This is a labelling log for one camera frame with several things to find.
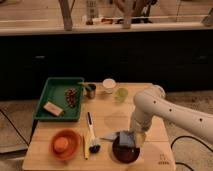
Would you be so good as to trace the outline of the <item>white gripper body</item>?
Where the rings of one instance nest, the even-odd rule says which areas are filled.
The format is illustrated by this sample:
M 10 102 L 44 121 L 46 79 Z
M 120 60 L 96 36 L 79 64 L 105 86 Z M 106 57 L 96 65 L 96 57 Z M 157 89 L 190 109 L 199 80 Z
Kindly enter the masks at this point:
M 130 130 L 137 133 L 145 133 L 150 129 L 150 120 L 147 118 L 137 119 L 135 116 L 131 117 Z

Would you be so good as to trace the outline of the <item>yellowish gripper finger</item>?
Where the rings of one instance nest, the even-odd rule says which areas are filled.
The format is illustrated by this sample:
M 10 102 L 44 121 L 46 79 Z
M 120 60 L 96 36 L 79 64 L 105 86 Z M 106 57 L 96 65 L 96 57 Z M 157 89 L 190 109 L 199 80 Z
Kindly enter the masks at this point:
M 135 134 L 135 145 L 137 147 L 142 147 L 146 139 L 145 133 L 136 133 Z
M 129 132 L 129 147 L 134 147 L 135 142 L 134 142 L 134 133 L 133 132 Z

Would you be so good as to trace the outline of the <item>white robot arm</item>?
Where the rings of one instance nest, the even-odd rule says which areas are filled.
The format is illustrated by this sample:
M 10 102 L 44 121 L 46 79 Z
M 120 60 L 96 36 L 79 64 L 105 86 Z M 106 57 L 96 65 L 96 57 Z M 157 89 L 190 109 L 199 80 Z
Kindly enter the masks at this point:
M 171 103 L 165 99 L 165 91 L 152 85 L 138 91 L 133 97 L 135 109 L 130 119 L 130 130 L 147 132 L 152 118 L 158 116 L 213 145 L 213 115 Z

